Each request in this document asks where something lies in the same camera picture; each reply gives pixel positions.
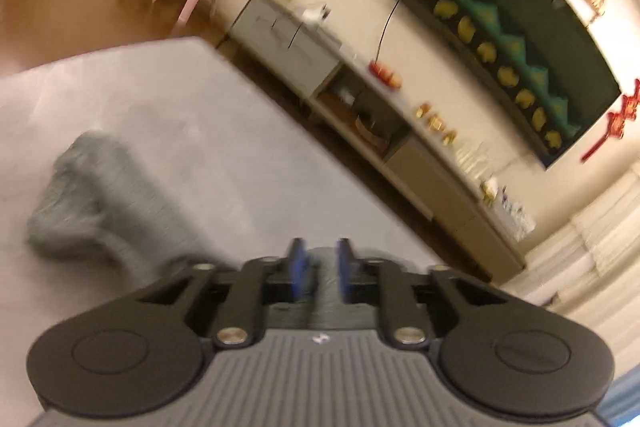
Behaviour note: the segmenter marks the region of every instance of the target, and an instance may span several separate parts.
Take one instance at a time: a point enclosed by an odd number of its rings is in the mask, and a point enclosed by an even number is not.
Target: green wavy pattern
[[[562,130],[569,137],[574,137],[580,126],[569,122],[569,103],[562,96],[555,96],[548,91],[548,70],[542,66],[527,64],[527,45],[522,36],[509,35],[502,31],[500,13],[493,4],[476,2],[474,0],[456,0],[466,11],[482,25],[482,28],[492,36],[496,44],[501,44],[509,52],[509,57],[517,67],[520,76],[527,79],[532,89],[546,107],[552,110],[558,118]]]

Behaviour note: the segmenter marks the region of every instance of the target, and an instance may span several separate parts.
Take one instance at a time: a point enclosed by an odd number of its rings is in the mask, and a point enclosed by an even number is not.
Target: round black disc
[[[183,393],[203,363],[196,334],[167,314],[89,312],[33,344],[31,384],[45,402],[73,415],[114,418],[156,409]]]
[[[464,396],[527,419],[567,418],[594,407],[613,375],[595,333],[533,306],[489,305],[443,340],[438,363]]]

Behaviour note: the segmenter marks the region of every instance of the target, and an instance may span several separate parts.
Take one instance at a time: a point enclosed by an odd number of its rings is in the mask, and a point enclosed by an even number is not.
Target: floor
[[[215,45],[222,38],[203,13],[180,30],[181,0],[0,0],[0,81],[3,76],[90,51],[183,35]],[[327,127],[305,120],[296,97],[234,44],[222,53],[329,149],[447,264],[486,279],[465,251],[415,210],[382,176]]]

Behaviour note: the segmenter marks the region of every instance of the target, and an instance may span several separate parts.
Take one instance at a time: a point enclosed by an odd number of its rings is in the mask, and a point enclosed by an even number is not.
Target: television
[[[492,93],[545,168],[619,97],[565,0],[399,0],[445,39]]]

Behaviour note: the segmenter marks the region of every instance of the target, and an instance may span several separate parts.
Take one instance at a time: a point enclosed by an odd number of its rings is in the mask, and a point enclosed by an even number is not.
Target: gray cloth
[[[221,264],[127,147],[87,132],[57,159],[42,202],[27,223],[46,257],[109,257],[146,285],[187,264]]]

